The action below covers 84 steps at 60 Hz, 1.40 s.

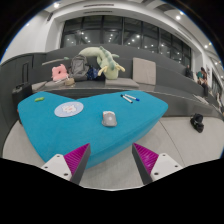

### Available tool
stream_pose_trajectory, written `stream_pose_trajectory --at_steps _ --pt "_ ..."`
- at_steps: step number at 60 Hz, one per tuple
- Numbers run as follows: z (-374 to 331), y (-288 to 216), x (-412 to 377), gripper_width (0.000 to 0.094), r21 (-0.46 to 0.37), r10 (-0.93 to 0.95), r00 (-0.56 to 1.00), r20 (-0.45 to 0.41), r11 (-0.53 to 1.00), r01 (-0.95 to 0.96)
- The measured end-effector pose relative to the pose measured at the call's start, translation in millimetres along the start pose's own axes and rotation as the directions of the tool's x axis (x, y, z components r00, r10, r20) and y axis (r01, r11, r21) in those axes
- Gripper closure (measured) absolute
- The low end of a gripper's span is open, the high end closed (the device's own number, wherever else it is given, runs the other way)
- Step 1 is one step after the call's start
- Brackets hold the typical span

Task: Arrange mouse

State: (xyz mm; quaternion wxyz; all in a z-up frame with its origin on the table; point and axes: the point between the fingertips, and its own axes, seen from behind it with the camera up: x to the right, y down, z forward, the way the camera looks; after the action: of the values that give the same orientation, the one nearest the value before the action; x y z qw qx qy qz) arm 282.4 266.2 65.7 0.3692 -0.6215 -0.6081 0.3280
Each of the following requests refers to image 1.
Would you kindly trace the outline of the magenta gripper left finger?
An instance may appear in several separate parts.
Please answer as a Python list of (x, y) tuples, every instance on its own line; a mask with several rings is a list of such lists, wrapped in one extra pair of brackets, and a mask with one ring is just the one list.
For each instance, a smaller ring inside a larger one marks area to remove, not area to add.
[(90, 144), (87, 143), (66, 155), (54, 155), (42, 166), (42, 169), (78, 185), (90, 154)]

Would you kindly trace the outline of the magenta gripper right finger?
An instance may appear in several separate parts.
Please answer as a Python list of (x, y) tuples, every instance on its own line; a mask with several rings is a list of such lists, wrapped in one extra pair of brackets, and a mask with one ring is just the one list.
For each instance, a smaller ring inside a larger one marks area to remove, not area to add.
[(137, 143), (132, 144), (132, 155), (144, 185), (182, 169), (168, 154), (157, 154)]

